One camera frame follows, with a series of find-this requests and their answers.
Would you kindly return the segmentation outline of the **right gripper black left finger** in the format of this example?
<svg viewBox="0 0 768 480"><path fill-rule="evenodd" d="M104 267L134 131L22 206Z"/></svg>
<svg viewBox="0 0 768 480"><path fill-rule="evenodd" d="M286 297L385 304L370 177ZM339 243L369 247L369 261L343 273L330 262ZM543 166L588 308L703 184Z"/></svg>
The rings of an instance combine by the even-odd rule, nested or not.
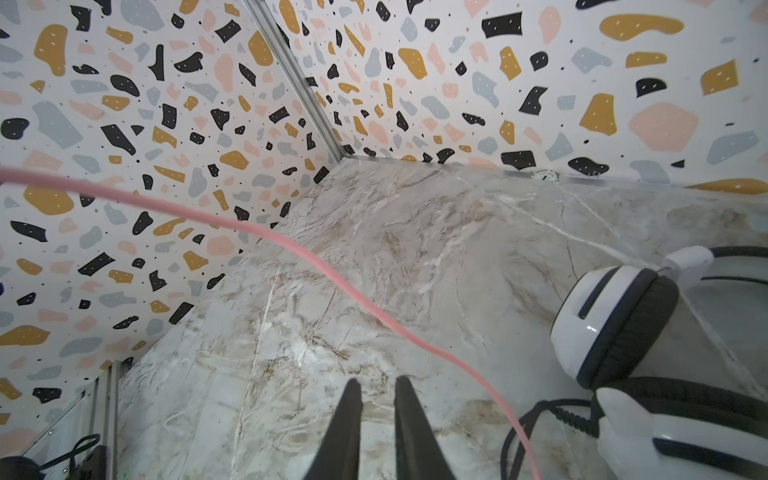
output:
<svg viewBox="0 0 768 480"><path fill-rule="evenodd" d="M304 480L358 479L362 407L360 383L350 379Z"/></svg>

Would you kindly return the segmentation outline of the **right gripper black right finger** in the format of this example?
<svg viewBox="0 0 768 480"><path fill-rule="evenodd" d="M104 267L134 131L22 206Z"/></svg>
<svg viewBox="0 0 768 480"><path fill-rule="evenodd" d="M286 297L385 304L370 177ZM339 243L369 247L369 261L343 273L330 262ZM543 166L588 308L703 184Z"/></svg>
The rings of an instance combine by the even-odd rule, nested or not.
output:
<svg viewBox="0 0 768 480"><path fill-rule="evenodd" d="M451 471L410 379L395 383L395 450L398 479L451 479Z"/></svg>

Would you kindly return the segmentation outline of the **white black headphones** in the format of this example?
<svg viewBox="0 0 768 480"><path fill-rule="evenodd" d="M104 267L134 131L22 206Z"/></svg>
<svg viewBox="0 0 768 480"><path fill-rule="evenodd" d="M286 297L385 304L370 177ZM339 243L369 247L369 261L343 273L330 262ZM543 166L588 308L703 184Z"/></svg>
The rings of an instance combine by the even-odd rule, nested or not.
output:
<svg viewBox="0 0 768 480"><path fill-rule="evenodd" d="M658 268L583 274L550 330L567 375L591 393L579 427L619 479L763 479L767 404L743 393L678 313L702 281L765 283L763 246L690 246Z"/></svg>

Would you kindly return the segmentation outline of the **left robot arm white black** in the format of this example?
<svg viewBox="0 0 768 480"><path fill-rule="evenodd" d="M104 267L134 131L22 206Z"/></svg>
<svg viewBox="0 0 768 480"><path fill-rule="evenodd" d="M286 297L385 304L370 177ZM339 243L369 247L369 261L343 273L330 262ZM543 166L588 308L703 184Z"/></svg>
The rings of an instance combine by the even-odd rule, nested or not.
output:
<svg viewBox="0 0 768 480"><path fill-rule="evenodd" d="M67 479L105 480L108 449L100 443L100 440L100 434L82 437L69 452L42 465L24 456L4 457L1 459L1 479L45 479L46 470L67 462Z"/></svg>

